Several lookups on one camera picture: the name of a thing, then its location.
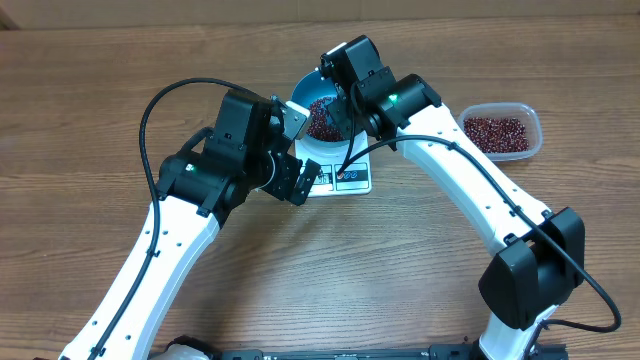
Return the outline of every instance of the clear plastic container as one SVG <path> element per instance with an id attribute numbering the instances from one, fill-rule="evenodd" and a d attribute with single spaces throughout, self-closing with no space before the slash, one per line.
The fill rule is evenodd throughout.
<path id="1" fill-rule="evenodd" d="M 529 140 L 527 151 L 511 153 L 485 153 L 491 161 L 512 161 L 532 157 L 542 147 L 542 128 L 538 114 L 529 106 L 522 103 L 488 103 L 468 107 L 458 117 L 458 126 L 464 131 L 464 122 L 473 117 L 516 118 L 526 128 Z"/>

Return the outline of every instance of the wooden table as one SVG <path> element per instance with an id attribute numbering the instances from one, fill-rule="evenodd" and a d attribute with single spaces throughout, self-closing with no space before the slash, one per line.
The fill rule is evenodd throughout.
<path id="1" fill-rule="evenodd" d="M 536 109 L 545 143 L 501 168 L 572 206 L 586 267 L 623 314 L 615 334 L 565 328 L 574 359 L 640 346 L 640 17 L 513 18 L 0 33 L 0 357 L 57 358 L 128 255 L 149 194 L 138 124 L 163 86 L 193 76 L 290 95 L 321 53 L 369 35 L 398 77 L 422 75 L 455 114 L 485 102 Z M 216 119 L 224 89 L 195 85 L 152 114 L 154 169 Z M 491 260 L 432 180 L 388 149 L 370 195 L 296 208 L 251 194 L 186 279 L 155 342 L 222 349 L 407 348 L 483 331 Z M 557 318 L 611 321 L 587 286 Z"/>

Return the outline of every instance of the white arm tube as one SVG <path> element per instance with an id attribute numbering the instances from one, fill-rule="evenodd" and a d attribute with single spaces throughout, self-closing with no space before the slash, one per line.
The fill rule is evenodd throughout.
<path id="1" fill-rule="evenodd" d="M 200 254 L 220 230 L 213 214 L 204 218 L 198 207 L 169 196 L 160 202 L 159 255 L 149 269 L 127 310 L 104 346 L 101 360 L 146 359 L 178 289 Z M 76 338 L 68 344 L 60 360 L 86 359 L 113 318 L 146 257 L 153 233 L 153 206 L 138 241 L 111 285 L 107 295 Z"/>
<path id="2" fill-rule="evenodd" d="M 498 169 L 472 142 L 443 104 L 428 106 L 409 118 L 411 125 L 398 129 L 397 135 L 429 135 L 455 141 L 471 154 L 496 180 L 516 205 L 536 224 L 544 221 L 542 212 L 549 208 L 524 192 Z M 521 237 L 531 228 L 510 213 L 509 206 L 484 176 L 465 157 L 445 145 L 427 141 L 401 141 L 398 150 L 416 163 L 447 193 L 469 219 L 484 242 L 489 255 L 506 247 L 505 237 Z M 480 336 L 480 348 L 490 360 L 519 360 L 540 321 L 553 314 L 557 306 L 541 313 L 527 330 L 512 329 L 491 314 L 487 329 Z"/>

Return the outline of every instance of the dark red beans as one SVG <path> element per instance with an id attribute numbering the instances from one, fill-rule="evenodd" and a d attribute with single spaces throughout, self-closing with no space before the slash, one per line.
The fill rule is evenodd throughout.
<path id="1" fill-rule="evenodd" d="M 323 97 L 314 101 L 309 107 L 311 112 L 311 126 L 307 130 L 307 134 L 311 137 L 327 142 L 343 141 L 344 137 L 340 134 L 338 128 L 330 123 L 331 116 L 326 106 L 333 101 L 332 97 Z"/>
<path id="2" fill-rule="evenodd" d="M 516 118 L 469 118 L 464 122 L 464 132 L 483 153 L 529 150 L 526 127 Z"/>

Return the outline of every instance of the brown wood surface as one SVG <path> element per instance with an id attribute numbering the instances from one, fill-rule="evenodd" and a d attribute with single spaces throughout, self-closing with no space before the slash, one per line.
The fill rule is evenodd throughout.
<path id="1" fill-rule="evenodd" d="M 640 0 L 0 0 L 11 29 L 622 15 Z"/>
<path id="2" fill-rule="evenodd" d="M 586 267 L 623 327 L 554 328 L 572 358 L 636 359 L 640 346 L 640 17 L 237 25 L 0 34 L 0 358 L 57 358 L 96 309 L 145 219 L 140 116 L 163 86 L 214 76 L 288 96 L 335 44 L 366 33 L 397 76 L 422 75 L 459 114 L 521 101 L 545 143 L 502 164 L 587 230 Z M 224 90 L 167 96 L 151 163 L 216 119 Z M 388 149 L 370 195 L 300 208 L 251 194 L 187 277 L 155 342 L 223 349 L 406 348 L 473 340 L 490 258 L 432 180 Z M 586 285 L 557 318 L 606 324 Z"/>

